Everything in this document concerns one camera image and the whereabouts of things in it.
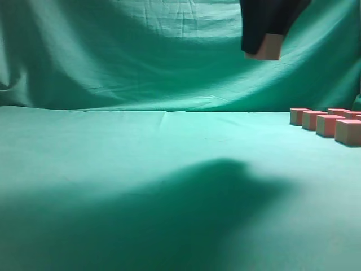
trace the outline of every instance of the table surface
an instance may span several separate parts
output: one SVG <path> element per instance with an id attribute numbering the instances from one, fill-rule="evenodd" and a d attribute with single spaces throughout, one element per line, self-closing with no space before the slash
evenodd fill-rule
<path id="1" fill-rule="evenodd" d="M 289 113 L 0 108 L 0 269 L 361 270 L 361 148 Z"/>

